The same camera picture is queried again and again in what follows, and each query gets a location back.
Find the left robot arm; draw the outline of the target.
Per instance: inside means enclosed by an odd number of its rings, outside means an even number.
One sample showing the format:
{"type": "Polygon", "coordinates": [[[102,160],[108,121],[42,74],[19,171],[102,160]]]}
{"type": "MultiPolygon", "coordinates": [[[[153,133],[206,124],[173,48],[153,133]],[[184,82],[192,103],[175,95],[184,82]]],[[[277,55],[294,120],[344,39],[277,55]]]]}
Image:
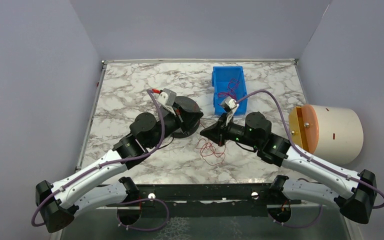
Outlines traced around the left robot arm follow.
{"type": "Polygon", "coordinates": [[[130,124],[129,134],[95,163],[65,179],[38,183],[34,216],[41,215],[47,231],[55,233],[86,211],[111,204],[138,203],[139,189],[130,177],[122,177],[106,186],[101,184],[142,163],[177,130],[195,132],[204,115],[200,109],[183,108],[177,103],[173,109],[173,113],[163,114],[162,108],[158,107],[159,119],[149,112],[140,113],[130,124]]]}

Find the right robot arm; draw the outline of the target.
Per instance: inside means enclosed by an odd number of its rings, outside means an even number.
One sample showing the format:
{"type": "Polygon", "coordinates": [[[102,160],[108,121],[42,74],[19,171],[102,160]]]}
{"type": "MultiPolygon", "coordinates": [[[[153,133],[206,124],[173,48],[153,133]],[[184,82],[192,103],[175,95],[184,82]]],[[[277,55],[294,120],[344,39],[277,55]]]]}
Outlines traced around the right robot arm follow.
{"type": "Polygon", "coordinates": [[[376,176],[337,166],[304,151],[288,139],[272,133],[272,123],[260,112],[249,113],[239,125],[227,113],[200,135],[219,146],[226,141],[252,147],[264,162],[287,168],[315,180],[314,183],[277,176],[270,190],[288,200],[305,200],[338,209],[351,221],[368,224],[375,208],[376,176]]]}

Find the black round spool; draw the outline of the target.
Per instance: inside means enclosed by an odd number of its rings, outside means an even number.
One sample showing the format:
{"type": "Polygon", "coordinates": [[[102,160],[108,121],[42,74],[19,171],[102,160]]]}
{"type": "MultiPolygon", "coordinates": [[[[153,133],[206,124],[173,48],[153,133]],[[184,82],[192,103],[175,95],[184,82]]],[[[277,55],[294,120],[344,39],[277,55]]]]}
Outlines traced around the black round spool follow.
{"type": "MultiPolygon", "coordinates": [[[[201,108],[196,103],[196,101],[194,101],[193,99],[191,99],[191,98],[189,98],[187,96],[177,96],[175,98],[175,102],[177,104],[179,104],[180,106],[182,106],[183,108],[188,109],[190,111],[200,111],[201,110],[201,108]]],[[[187,132],[182,132],[180,129],[177,129],[172,134],[172,136],[175,139],[187,138],[187,137],[193,135],[198,130],[199,125],[200,125],[200,121],[194,126],[194,128],[192,128],[190,131],[187,131],[187,132]]]]}

